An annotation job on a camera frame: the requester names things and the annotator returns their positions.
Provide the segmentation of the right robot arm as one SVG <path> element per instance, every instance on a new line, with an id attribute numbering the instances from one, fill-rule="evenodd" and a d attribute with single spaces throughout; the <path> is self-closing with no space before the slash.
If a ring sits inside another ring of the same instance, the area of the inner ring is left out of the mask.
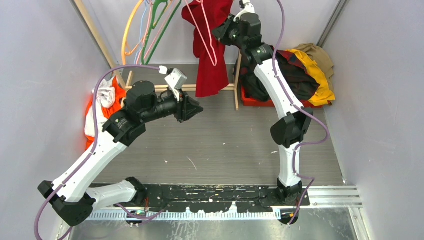
<path id="1" fill-rule="evenodd" d="M 275 195 L 281 204 L 288 206 L 302 194 L 303 183 L 296 171 L 299 168 L 299 145 L 311 123 L 307 114 L 312 114 L 313 110 L 308 108 L 306 113 L 301 112 L 301 102 L 285 81 L 278 61 L 273 58 L 274 49 L 262 41 L 261 26 L 255 13 L 230 14 L 212 33 L 222 44 L 240 49 L 242 62 L 263 84 L 274 104 L 278 121 L 270 133 L 278 145 L 280 158 Z"/>

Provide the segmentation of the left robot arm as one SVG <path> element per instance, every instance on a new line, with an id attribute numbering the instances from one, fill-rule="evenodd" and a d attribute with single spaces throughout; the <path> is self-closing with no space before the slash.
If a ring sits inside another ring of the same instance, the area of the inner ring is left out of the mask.
<path id="1" fill-rule="evenodd" d="M 138 207 L 145 202 L 146 188 L 135 177 L 102 187 L 90 186 L 114 158 L 146 132 L 146 123 L 168 116 L 183 123 L 204 110 L 182 90 L 168 89 L 164 95 L 157 96 L 150 81 L 136 82 L 126 93 L 124 108 L 109 117 L 97 141 L 63 175 L 38 186 L 68 226 L 83 223 L 92 212 L 105 207 L 118 204 Z"/>

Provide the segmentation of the dark plaid garment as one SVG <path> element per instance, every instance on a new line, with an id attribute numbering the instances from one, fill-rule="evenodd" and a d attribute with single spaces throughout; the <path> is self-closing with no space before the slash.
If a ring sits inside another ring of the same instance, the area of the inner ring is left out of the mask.
<path id="1" fill-rule="evenodd" d="M 294 95 L 306 108 L 314 107 L 308 100 L 314 95 L 319 84 L 309 76 L 306 67 L 291 52 L 278 50 L 276 60 L 284 79 Z M 240 64 L 239 82 L 241 83 L 241 100 L 248 107 L 273 107 L 274 104 L 266 88 L 255 76 L 254 71 L 245 63 Z"/>

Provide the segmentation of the red skirt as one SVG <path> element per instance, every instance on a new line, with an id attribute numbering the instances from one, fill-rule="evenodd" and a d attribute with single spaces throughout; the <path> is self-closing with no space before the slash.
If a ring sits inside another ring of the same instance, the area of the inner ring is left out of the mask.
<path id="1" fill-rule="evenodd" d="M 185 1 L 182 18 L 194 26 L 193 54 L 199 59 L 195 96 L 217 95 L 229 85 L 225 62 L 226 46 L 212 34 L 231 13 L 232 0 Z"/>

